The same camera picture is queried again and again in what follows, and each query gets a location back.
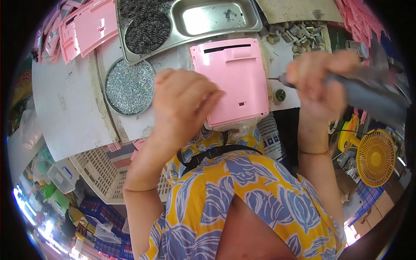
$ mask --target white plastic basket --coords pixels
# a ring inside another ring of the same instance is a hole
[[[117,171],[103,147],[73,155],[70,159],[84,180],[104,203],[124,204],[122,189],[126,173],[120,174]],[[171,185],[163,174],[160,176],[157,189],[161,201],[165,202],[171,191]]]

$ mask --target round metal tray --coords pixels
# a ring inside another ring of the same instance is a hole
[[[154,97],[154,94],[155,94],[155,85],[153,84],[153,93],[152,93],[152,98],[151,98],[151,101],[150,101],[150,103],[149,103],[149,105],[148,106],[146,106],[142,111],[140,111],[140,112],[138,112],[138,113],[135,113],[135,114],[125,114],[125,113],[123,113],[123,112],[121,112],[118,108],[116,108],[112,103],[111,103],[111,101],[109,100],[109,98],[107,97],[107,92],[106,92],[106,87],[107,87],[107,79],[108,79],[108,75],[110,74],[110,71],[116,66],[116,64],[117,63],[119,63],[121,60],[123,60],[124,59],[124,57],[121,57],[121,58],[119,58],[119,59],[117,59],[111,66],[110,66],[110,68],[108,69],[108,71],[107,71],[107,74],[106,74],[106,76],[105,76],[105,83],[104,83],[104,89],[103,89],[103,91],[104,91],[104,97],[105,97],[105,101],[107,102],[107,104],[108,104],[108,106],[114,111],[114,112],[116,112],[117,114],[119,114],[120,116],[125,116],[125,117],[132,117],[132,116],[137,116],[137,115],[140,115],[140,114],[142,114],[143,112],[145,112],[149,107],[150,107],[150,105],[152,104],[152,102],[153,102],[153,97]],[[150,68],[151,68],[151,70],[152,70],[152,72],[153,72],[153,77],[155,77],[155,71],[154,71],[154,69],[153,69],[153,67],[152,67],[152,65],[147,61],[147,60],[143,60],[143,62],[146,62],[149,66],[150,66]]]

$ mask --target yellow fan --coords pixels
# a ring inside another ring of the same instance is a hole
[[[353,116],[351,121],[346,122],[342,128],[356,128],[358,117]],[[356,137],[356,133],[341,132],[338,148],[344,151],[355,145],[357,149],[357,169],[363,182],[370,187],[380,187],[390,178],[396,162],[396,150],[393,140],[388,133],[381,129],[371,130],[364,135],[362,140]]]

